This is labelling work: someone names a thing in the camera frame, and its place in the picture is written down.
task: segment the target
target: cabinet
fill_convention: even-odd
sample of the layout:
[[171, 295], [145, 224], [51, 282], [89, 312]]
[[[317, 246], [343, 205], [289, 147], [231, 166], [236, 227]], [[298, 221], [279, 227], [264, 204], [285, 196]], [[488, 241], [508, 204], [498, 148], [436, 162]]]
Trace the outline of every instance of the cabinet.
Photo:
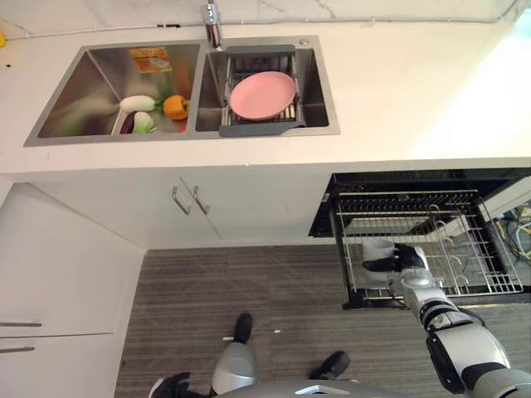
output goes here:
[[307, 239], [330, 174], [281, 167], [188, 169], [181, 173], [224, 241], [260, 244], [300, 243]]
[[110, 174], [94, 179], [34, 185], [144, 248], [215, 245], [219, 241], [178, 173], [142, 170]]
[[0, 396], [110, 398], [117, 350], [110, 335], [0, 339]]
[[0, 209], [0, 337], [114, 332], [143, 253], [34, 187], [15, 185]]
[[203, 167], [35, 185], [137, 245], [172, 249], [305, 242], [328, 180], [280, 167]]

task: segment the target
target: gray carpet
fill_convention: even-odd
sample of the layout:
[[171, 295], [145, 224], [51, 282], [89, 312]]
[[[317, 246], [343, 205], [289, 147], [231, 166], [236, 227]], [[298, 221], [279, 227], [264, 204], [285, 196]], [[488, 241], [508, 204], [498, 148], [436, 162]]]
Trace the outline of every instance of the gray carpet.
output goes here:
[[[334, 246], [149, 252], [140, 275], [116, 397], [145, 398], [161, 376], [190, 371], [207, 393], [237, 315], [255, 319], [250, 344], [263, 381], [305, 377], [330, 353], [351, 357], [344, 376], [408, 393], [450, 397], [436, 378], [425, 333], [400, 309], [343, 311]], [[514, 367], [531, 371], [531, 305], [479, 308]]]

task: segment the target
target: eggplant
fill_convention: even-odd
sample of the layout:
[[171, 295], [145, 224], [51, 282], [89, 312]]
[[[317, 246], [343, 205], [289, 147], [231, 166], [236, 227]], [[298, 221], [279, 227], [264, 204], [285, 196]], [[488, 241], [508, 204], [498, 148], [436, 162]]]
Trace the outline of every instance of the eggplant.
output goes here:
[[125, 117], [122, 129], [119, 131], [120, 134], [131, 134], [133, 132], [135, 114], [136, 112], [131, 112]]

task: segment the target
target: sink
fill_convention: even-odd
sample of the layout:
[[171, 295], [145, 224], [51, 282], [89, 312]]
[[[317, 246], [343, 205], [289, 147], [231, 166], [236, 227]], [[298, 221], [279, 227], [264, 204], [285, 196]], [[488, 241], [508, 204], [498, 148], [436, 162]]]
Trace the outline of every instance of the sink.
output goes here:
[[[290, 65], [294, 65], [291, 70], [299, 94], [293, 109], [289, 107], [285, 112], [294, 112], [291, 116], [296, 114], [296, 119], [302, 120], [300, 126], [304, 127], [287, 129], [282, 136], [339, 133], [316, 36], [224, 41], [227, 51], [234, 46], [295, 49]], [[228, 112], [227, 51], [214, 51], [206, 40], [82, 47], [24, 146], [221, 138]], [[147, 66], [146, 60], [142, 61], [144, 58], [149, 60]], [[119, 134], [126, 116], [119, 109], [123, 98], [149, 95], [163, 100], [174, 94], [189, 100], [188, 120], [173, 122], [156, 109], [150, 112], [155, 122], [151, 133]], [[242, 131], [247, 131], [248, 121], [237, 123], [244, 125]]]
[[[310, 45], [309, 39], [300, 39], [305, 43], [304, 47]], [[285, 38], [282, 40], [282, 46], [285, 45]], [[268, 48], [275, 45], [261, 42], [258, 49]], [[202, 72], [202, 84], [199, 94], [197, 107], [196, 130], [198, 132], [217, 132], [221, 126], [228, 125], [227, 117], [223, 115], [227, 106], [225, 90], [227, 83], [227, 67], [229, 57], [225, 52], [211, 51], [206, 54], [205, 66]], [[256, 73], [262, 70], [278, 70], [289, 74], [290, 60], [288, 57], [271, 57], [265, 58], [260, 56], [246, 56], [238, 59], [241, 70], [252, 70]], [[313, 48], [295, 48], [295, 68], [293, 70], [299, 87], [299, 102], [301, 108], [301, 119], [304, 120], [305, 128], [297, 129], [291, 132], [285, 132], [284, 135], [308, 135], [312, 132], [311, 128], [325, 128], [329, 126], [329, 118], [324, 94], [319, 77], [319, 70], [315, 60], [315, 51]], [[234, 84], [229, 83], [227, 91], [233, 88]], [[250, 126], [256, 122], [237, 120], [238, 124]]]
[[[192, 98], [202, 44], [200, 41], [174, 43], [82, 47], [25, 146], [138, 141], [160, 135], [119, 135], [125, 118], [119, 102], [131, 95], [149, 95], [155, 100], [175, 94]], [[163, 136], [178, 134], [181, 126], [186, 125], [186, 121], [175, 123], [168, 119], [160, 109], [150, 115], [158, 126], [155, 131], [166, 132]]]

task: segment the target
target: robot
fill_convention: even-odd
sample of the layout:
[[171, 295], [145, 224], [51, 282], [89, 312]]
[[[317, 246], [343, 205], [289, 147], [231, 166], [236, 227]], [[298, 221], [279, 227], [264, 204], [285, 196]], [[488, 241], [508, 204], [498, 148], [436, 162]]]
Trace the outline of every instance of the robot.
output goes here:
[[[529, 398], [531, 375], [512, 369], [509, 358], [496, 337], [473, 315], [461, 311], [436, 285], [422, 248], [396, 245], [392, 270], [370, 267], [387, 273], [393, 288], [402, 293], [415, 319], [426, 330], [426, 345], [443, 387], [453, 394], [470, 398]], [[336, 380], [348, 365], [344, 352], [336, 352], [311, 379], [259, 383], [258, 362], [246, 345], [251, 335], [252, 317], [242, 314], [236, 324], [234, 342], [222, 353], [212, 378], [210, 397], [295, 398], [307, 394], [329, 394], [329, 398], [406, 398], [358, 382]], [[188, 374], [175, 376], [169, 397], [199, 398], [182, 383]], [[153, 395], [153, 398], [165, 398]]]

